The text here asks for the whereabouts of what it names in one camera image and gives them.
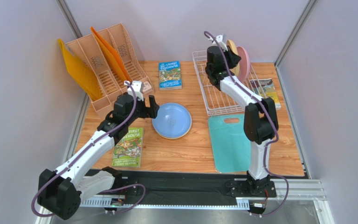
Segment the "blue plate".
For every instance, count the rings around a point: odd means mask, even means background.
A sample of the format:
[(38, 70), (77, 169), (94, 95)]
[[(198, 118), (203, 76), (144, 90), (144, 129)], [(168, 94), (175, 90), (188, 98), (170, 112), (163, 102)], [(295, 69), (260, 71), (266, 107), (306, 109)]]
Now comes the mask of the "blue plate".
[(158, 110), (158, 116), (152, 119), (152, 126), (161, 127), (187, 127), (192, 126), (193, 120), (190, 112), (177, 103), (162, 104)]

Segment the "pink plate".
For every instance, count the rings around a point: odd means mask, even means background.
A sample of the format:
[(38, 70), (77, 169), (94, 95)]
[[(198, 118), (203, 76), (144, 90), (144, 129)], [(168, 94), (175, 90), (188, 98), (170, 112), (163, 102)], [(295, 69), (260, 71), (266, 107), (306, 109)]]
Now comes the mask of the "pink plate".
[(238, 79), (240, 82), (244, 82), (248, 77), (248, 75), (250, 74), (250, 68), (251, 68), (250, 59), (249, 59), (248, 52), (243, 47), (237, 46), (237, 52), (238, 52), (238, 56), (241, 57), (241, 60), (239, 61), (240, 72), (238, 75)]

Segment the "beige plate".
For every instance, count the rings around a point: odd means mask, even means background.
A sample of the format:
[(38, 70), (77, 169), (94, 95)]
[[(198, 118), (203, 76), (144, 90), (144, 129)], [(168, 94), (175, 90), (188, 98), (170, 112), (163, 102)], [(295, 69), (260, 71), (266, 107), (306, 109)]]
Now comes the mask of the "beige plate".
[[(232, 40), (230, 40), (230, 39), (227, 40), (227, 47), (230, 48), (234, 54), (238, 55), (237, 47)], [(238, 76), (240, 73), (239, 64), (237, 64), (237, 66), (235, 68), (231, 69), (231, 71), (234, 73), (235, 76)]]
[(191, 126), (187, 127), (161, 127), (155, 126), (156, 133), (167, 139), (179, 139), (184, 137), (190, 130)]

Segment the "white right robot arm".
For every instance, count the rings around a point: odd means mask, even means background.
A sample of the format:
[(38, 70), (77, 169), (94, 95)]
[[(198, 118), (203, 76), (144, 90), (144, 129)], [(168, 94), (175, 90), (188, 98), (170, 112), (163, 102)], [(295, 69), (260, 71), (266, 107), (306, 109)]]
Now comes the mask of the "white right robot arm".
[(241, 61), (232, 50), (220, 46), (207, 48), (205, 67), (209, 82), (231, 97), (244, 110), (244, 133), (251, 142), (251, 163), (248, 182), (254, 188), (268, 184), (267, 156), (273, 138), (277, 137), (278, 119), (272, 98), (262, 98), (247, 88), (231, 71)]

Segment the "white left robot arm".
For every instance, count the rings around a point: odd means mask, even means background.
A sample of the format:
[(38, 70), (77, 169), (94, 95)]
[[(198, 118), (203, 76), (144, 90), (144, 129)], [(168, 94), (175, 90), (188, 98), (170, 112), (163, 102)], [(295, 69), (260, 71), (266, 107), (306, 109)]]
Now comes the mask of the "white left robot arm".
[(76, 154), (55, 170), (44, 170), (39, 176), (38, 191), (31, 202), (32, 212), (39, 217), (58, 216), (70, 219), (80, 203), (94, 195), (112, 190), (121, 174), (105, 167), (84, 178), (90, 168), (128, 133), (138, 118), (157, 117), (159, 105), (149, 95), (149, 106), (140, 93), (124, 93), (117, 97), (113, 110), (97, 127), (93, 136)]

